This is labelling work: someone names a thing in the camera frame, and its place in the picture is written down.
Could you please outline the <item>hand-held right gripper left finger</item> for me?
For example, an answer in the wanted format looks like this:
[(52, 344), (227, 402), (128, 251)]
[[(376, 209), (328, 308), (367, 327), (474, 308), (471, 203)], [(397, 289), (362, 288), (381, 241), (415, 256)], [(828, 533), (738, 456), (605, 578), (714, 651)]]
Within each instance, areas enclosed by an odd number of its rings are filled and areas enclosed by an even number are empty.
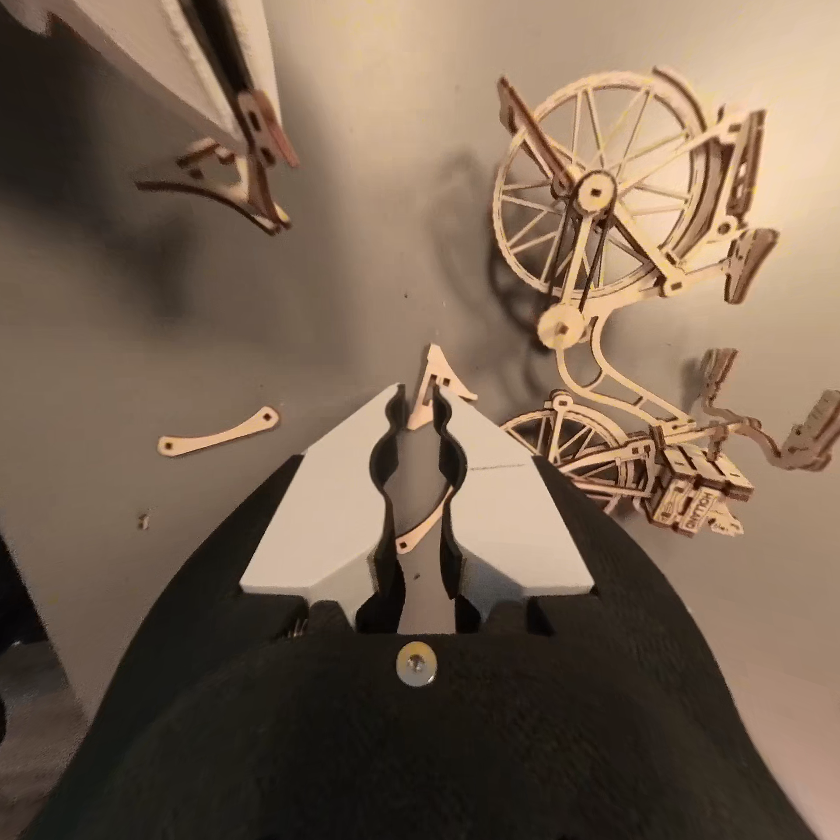
[(356, 631), (394, 631), (405, 587), (385, 486), (405, 424), (405, 386), (388, 385), (305, 450), (239, 580), (244, 593), (333, 602)]

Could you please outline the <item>wooden bicycle model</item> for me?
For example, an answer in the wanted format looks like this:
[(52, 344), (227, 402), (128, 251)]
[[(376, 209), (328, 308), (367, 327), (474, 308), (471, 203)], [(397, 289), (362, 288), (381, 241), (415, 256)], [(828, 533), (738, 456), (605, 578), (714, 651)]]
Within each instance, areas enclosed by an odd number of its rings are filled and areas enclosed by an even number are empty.
[(702, 358), (701, 423), (621, 373), (603, 340), (615, 312), (713, 280), (728, 305), (744, 303), (780, 237), (749, 225), (767, 111), (712, 115), (663, 67), (583, 77), (535, 109), (505, 77), (497, 91), (511, 142), (493, 231), (511, 271), (542, 294), (535, 336), (564, 385), (502, 429), (607, 515), (626, 501), (686, 537), (704, 528), (742, 536), (729, 503), (749, 501), (754, 486), (725, 444), (746, 438), (777, 469), (822, 471), (838, 442), (838, 390), (780, 442), (757, 417), (718, 404), (736, 349)]

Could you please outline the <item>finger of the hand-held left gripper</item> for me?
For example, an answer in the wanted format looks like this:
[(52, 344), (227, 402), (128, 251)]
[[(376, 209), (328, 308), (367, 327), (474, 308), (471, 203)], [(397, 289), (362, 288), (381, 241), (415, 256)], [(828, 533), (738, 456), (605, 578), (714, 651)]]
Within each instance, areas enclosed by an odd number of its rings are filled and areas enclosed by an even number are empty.
[(263, 1), (227, 1), (226, 5), (244, 61), (246, 89), (265, 94), (278, 123), (282, 124), (277, 70), (265, 4)]
[(116, 67), (142, 82), (218, 141), (244, 141), (233, 89), (194, 2), (41, 2)]

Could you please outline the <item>triangular wooden bracket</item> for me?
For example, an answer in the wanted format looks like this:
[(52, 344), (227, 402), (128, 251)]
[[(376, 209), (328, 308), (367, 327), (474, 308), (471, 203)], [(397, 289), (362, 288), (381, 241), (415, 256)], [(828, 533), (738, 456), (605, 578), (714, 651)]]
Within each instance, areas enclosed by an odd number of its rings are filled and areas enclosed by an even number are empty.
[(278, 235), (291, 227), (291, 218), (271, 194), (268, 171), (280, 162), (299, 167), (298, 155), (263, 91), (240, 92), (234, 115), (244, 129), (244, 153), (213, 138), (197, 140), (172, 161), (138, 171), (134, 184), (147, 193), (205, 197), (234, 209), (267, 235)]
[(473, 403), (478, 395), (467, 388), (448, 363), (439, 345), (431, 343), (427, 349), (426, 365), (416, 392), (413, 410), (410, 412), (406, 430), (414, 432), (434, 420), (434, 388), (446, 386), (457, 396)]

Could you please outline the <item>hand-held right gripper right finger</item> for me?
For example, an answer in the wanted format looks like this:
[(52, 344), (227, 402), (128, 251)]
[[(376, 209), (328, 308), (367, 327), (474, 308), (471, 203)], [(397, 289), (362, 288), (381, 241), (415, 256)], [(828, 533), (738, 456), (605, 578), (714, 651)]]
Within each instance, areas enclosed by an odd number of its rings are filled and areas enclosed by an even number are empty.
[(457, 632), (504, 603), (591, 594), (595, 583), (538, 457), (458, 396), (434, 389), (444, 502), (440, 571)]

